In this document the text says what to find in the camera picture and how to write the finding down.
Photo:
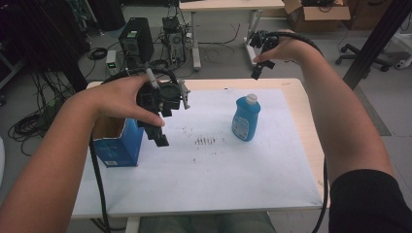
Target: shirt sleeve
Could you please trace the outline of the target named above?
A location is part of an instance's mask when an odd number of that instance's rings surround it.
[[[395,178],[351,171],[330,188],[329,232],[412,232],[412,212]]]

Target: human hand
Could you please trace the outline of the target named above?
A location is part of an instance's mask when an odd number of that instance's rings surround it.
[[[148,124],[163,126],[164,121],[160,116],[136,104],[139,89],[148,81],[146,75],[122,78],[81,91],[73,97],[73,101],[88,104],[93,109],[95,118],[135,118]]]
[[[279,31],[294,33],[289,29]],[[280,59],[286,61],[292,60],[300,64],[304,59],[313,54],[312,52],[319,53],[312,46],[304,42],[289,37],[280,37],[277,47],[258,55],[254,58],[254,62],[258,63],[270,59]]]

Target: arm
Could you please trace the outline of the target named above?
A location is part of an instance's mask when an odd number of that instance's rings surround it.
[[[124,78],[71,97],[0,209],[0,232],[65,232],[76,201],[94,121],[132,117],[164,124],[136,105],[146,78]]]
[[[330,183],[357,169],[394,175],[384,143],[360,100],[317,50],[281,38],[278,47],[254,61],[268,59],[294,60],[300,65]]]

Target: blue bottle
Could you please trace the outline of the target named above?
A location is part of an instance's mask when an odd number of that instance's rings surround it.
[[[239,139],[249,142],[255,136],[260,104],[255,94],[248,94],[236,101],[237,110],[233,117],[232,132]]]

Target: box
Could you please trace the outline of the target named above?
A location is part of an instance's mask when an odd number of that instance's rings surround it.
[[[352,30],[373,30],[392,0],[346,0],[351,13],[343,23]]]
[[[349,8],[343,0],[330,7],[303,7],[299,0],[284,0],[287,19],[295,32],[335,31],[341,20],[349,20]]]
[[[94,124],[94,150],[107,167],[137,166],[143,131],[135,119],[103,116]]]

